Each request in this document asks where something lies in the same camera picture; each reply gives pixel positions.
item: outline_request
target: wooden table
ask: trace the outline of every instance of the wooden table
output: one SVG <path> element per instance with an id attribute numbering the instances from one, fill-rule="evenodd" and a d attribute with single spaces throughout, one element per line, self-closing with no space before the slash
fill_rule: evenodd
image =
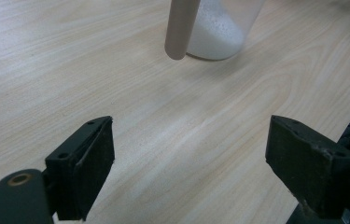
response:
<path id="1" fill-rule="evenodd" d="M 87 223 L 284 223 L 272 114 L 333 140 L 350 121 L 350 1 L 267 0 L 242 54 L 169 59 L 169 0 L 0 1 L 0 179 L 84 122 L 116 162 Z"/>

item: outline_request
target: screw hole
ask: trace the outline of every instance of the screw hole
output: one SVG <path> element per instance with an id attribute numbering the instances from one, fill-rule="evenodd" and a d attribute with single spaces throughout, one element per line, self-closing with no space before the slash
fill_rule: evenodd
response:
<path id="1" fill-rule="evenodd" d="M 22 185 L 22 184 L 28 182 L 30 180 L 30 178 L 32 178 L 32 176 L 29 174 L 26 174 L 26 173 L 16 175 L 8 180 L 8 184 L 12 187 L 16 187 L 16 186 L 19 186 L 19 185 Z"/>
<path id="2" fill-rule="evenodd" d="M 59 159 L 65 159 L 65 158 L 68 157 L 68 156 L 69 156 L 68 153 L 61 153 L 61 154 L 59 154 L 58 158 L 59 158 Z"/>

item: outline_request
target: white container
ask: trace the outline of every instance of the white container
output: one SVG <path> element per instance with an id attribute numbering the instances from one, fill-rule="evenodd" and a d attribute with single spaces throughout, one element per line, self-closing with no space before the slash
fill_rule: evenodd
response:
<path id="1" fill-rule="evenodd" d="M 265 0 L 172 0 L 165 50 L 223 60 L 238 53 Z"/>

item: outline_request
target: black plastic part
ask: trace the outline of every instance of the black plastic part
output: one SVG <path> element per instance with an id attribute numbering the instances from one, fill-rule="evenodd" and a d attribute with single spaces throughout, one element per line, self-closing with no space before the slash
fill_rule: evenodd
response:
<path id="1" fill-rule="evenodd" d="M 115 159 L 111 124 L 111 117 L 85 123 L 46 157 L 59 220 L 85 220 L 91 210 Z"/>
<path id="2" fill-rule="evenodd" d="M 302 207 L 297 205 L 286 224 L 343 224 L 343 222 L 340 219 L 321 219 L 314 214 L 305 215 Z"/>
<path id="3" fill-rule="evenodd" d="M 350 190 L 350 150 L 294 119 L 272 116 L 265 156 L 303 210 L 341 218 Z"/>
<path id="4" fill-rule="evenodd" d="M 40 171 L 22 170 L 0 181 L 1 223 L 53 223 Z"/>

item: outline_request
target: light wood surface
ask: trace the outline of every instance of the light wood surface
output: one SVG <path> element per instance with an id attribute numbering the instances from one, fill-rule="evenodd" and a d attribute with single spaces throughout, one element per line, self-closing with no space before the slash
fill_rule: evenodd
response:
<path id="1" fill-rule="evenodd" d="M 350 1 L 267 0 L 242 54 L 172 61 L 169 0 L 0 1 L 0 179 L 84 122 L 116 161 L 87 223 L 285 223 L 271 114 L 337 140 L 350 121 Z"/>

